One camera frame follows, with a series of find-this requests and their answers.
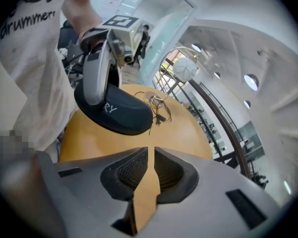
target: wire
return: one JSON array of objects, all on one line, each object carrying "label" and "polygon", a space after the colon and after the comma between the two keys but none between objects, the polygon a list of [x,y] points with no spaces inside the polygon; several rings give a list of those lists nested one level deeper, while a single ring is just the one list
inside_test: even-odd
[{"label": "wire", "polygon": [[76,59],[76,58],[78,58],[78,57],[80,57],[80,56],[82,56],[82,55],[84,55],[84,54],[85,54],[85,53],[81,53],[81,54],[79,54],[79,55],[73,57],[73,58],[69,61],[69,63],[71,63],[74,59]]},{"label": "wire", "polygon": [[[143,91],[139,91],[139,92],[135,93],[134,96],[136,96],[138,93],[146,94]],[[149,99],[150,105],[147,102],[145,102],[145,103],[151,108],[152,112],[155,115],[153,117],[153,119],[156,118],[155,124],[161,124],[160,121],[162,121],[162,122],[169,121],[169,120],[172,121],[171,111],[170,111],[169,107],[167,106],[167,104],[165,103],[165,101],[163,99],[161,99],[157,96],[151,96],[150,99]],[[168,119],[166,119],[164,116],[159,114],[160,105],[163,105],[165,110],[167,111],[167,113],[169,115]]]}]

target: person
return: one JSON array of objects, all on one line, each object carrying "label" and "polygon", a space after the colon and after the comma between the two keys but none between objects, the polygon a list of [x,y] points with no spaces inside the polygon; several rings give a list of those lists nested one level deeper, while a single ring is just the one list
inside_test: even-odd
[{"label": "person", "polygon": [[145,57],[145,52],[146,52],[146,47],[147,44],[150,40],[150,36],[148,34],[148,30],[149,30],[149,26],[148,25],[144,25],[143,27],[143,37],[139,43],[139,46],[136,50],[135,56],[134,56],[134,60],[129,63],[130,66],[133,66],[135,62],[139,63],[139,56],[142,56],[142,58]]},{"label": "person", "polygon": [[262,176],[262,175],[258,176],[258,180],[261,180],[261,179],[265,180],[266,176]]},{"label": "person", "polygon": [[193,108],[191,105],[189,105],[189,106],[187,107],[187,110],[188,110],[190,113],[192,113],[192,112],[194,111],[194,108]]},{"label": "person", "polygon": [[90,0],[20,0],[0,29],[0,66],[26,96],[13,130],[54,162],[64,128],[77,110],[57,50],[61,11],[79,38],[102,22]]},{"label": "person", "polygon": [[268,180],[265,182],[260,182],[258,185],[261,186],[262,189],[265,189],[267,184],[268,184]]}]

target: ceiling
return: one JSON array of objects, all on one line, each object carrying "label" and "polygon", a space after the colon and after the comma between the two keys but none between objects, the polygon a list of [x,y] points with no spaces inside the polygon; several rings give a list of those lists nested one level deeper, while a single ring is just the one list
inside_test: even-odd
[{"label": "ceiling", "polygon": [[[201,82],[220,83],[241,103],[251,102],[247,111],[269,161],[266,172],[275,172],[271,175],[275,184],[271,193],[283,204],[287,201],[286,195],[281,196],[286,193],[285,180],[298,191],[298,55],[268,35],[259,41],[256,35],[262,33],[255,29],[248,28],[248,33],[223,26],[190,26],[179,42],[187,47],[198,43],[212,54],[209,59],[200,58],[203,72],[207,71]],[[214,72],[221,78],[213,77]],[[257,92],[244,81],[244,75],[250,73],[259,80]],[[220,102],[226,97],[225,91],[214,95]],[[239,112],[236,108],[236,119]]]}]

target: round table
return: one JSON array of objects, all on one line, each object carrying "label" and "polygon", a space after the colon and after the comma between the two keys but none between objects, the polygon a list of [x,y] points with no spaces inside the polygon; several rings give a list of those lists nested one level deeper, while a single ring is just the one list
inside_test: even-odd
[{"label": "round table", "polygon": [[[161,98],[166,97],[166,94],[143,85],[123,85],[122,90],[132,95],[151,91]],[[136,94],[136,97],[146,101],[143,93]],[[150,133],[148,130],[136,136],[117,134],[94,123],[78,110],[69,122],[62,140],[60,162],[95,158],[136,147],[148,147],[148,169],[134,194],[138,231],[154,214],[156,196],[160,194],[159,180],[154,170],[155,146],[213,159],[208,139],[193,116],[171,97],[167,97],[165,103],[171,111],[172,121],[157,125],[154,119]],[[164,107],[159,109],[159,114],[168,118]]]}]

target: robotic arm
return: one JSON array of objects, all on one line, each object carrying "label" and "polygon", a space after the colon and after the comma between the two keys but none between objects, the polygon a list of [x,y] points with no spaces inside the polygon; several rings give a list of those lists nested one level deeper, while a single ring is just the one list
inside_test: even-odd
[{"label": "robotic arm", "polygon": [[[83,79],[74,92],[77,105],[97,124],[121,134],[143,133],[153,120],[147,104],[108,80],[111,71],[133,61],[142,28],[138,18],[116,15],[86,32],[79,46],[68,48],[68,59],[83,68]],[[96,40],[103,42],[94,47]]]}]

